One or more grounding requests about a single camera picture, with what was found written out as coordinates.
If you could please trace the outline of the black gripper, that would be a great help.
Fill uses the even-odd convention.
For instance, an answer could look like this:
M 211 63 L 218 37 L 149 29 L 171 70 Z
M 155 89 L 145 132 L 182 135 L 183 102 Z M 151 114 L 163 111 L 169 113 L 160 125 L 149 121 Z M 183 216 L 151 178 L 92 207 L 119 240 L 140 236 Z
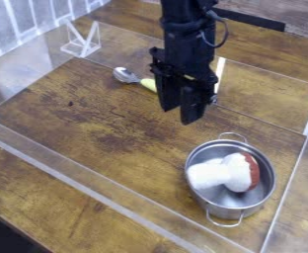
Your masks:
M 180 106 L 182 123 L 190 125 L 204 116 L 207 106 L 218 99 L 212 85 L 219 77 L 211 69 L 215 49 L 208 46 L 152 47 L 149 53 L 161 109 L 167 112 Z M 180 93 L 180 81 L 195 81 L 202 85 L 184 86 Z

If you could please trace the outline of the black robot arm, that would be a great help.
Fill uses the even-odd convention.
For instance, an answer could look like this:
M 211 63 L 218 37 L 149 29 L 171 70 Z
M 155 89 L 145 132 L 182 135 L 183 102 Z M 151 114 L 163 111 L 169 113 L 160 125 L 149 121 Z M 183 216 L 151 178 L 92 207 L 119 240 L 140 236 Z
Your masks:
M 210 67 L 216 24 L 206 16 L 214 5 L 215 0 L 160 0 L 164 48 L 151 48 L 151 72 L 161 109 L 180 108 L 184 125 L 203 117 L 219 80 Z

